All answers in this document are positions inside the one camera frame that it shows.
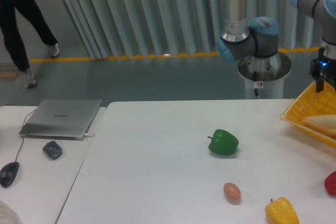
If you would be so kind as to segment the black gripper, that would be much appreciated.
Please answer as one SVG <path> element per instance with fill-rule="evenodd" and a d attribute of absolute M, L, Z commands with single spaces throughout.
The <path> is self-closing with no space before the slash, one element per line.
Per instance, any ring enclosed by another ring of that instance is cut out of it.
<path fill-rule="evenodd" d="M 323 91 L 325 82 L 335 88 L 335 59 L 325 56 L 325 51 L 324 47 L 320 47 L 318 57 L 310 64 L 309 76 L 314 79 L 316 93 Z"/>

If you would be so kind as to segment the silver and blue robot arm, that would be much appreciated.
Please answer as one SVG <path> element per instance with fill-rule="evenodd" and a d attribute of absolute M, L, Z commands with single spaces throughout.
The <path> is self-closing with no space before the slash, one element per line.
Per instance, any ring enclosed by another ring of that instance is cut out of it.
<path fill-rule="evenodd" d="M 316 92 L 321 92 L 325 83 L 335 87 L 335 0 L 289 2 L 322 26 L 322 45 L 309 70 Z M 261 16 L 247 23 L 247 0 L 224 0 L 224 3 L 225 25 L 216 48 L 224 60 L 239 62 L 238 72 L 246 81 L 246 97 L 259 98 L 263 88 L 281 89 L 291 61 L 278 51 L 278 22 Z"/>

